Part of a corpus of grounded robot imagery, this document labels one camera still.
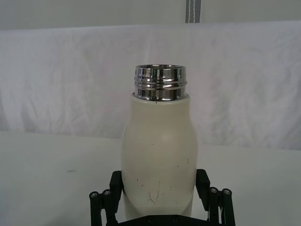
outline white table surface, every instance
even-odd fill
[[[119,156],[118,139],[0,132],[0,226],[88,226],[88,195],[108,188]],[[300,163],[292,150],[203,145],[198,156],[211,186],[233,191],[237,226],[300,226]],[[192,216],[206,219],[196,193]]]

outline bottle opening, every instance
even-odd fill
[[[139,65],[134,96],[144,100],[171,101],[186,96],[186,68],[181,65]]]

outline white fabric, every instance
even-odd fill
[[[203,144],[301,149],[301,22],[0,32],[0,130],[120,137],[139,64],[187,67]]]

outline water bottle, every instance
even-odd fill
[[[184,66],[136,67],[121,154],[127,219],[191,215],[198,144],[186,84]]]

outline bolt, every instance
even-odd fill
[[[91,198],[94,198],[94,197],[96,197],[97,195],[98,195],[97,192],[93,192],[93,193],[90,194],[90,197],[91,197]]]
[[[109,194],[111,194],[111,192],[110,192],[109,190],[106,190],[106,191],[104,191],[103,194],[104,194],[104,195],[109,195]]]
[[[210,191],[211,191],[212,193],[217,193],[217,189],[216,189],[215,187],[210,188]]]
[[[224,190],[224,194],[231,194],[231,191],[228,190],[228,189],[225,189],[225,190]]]

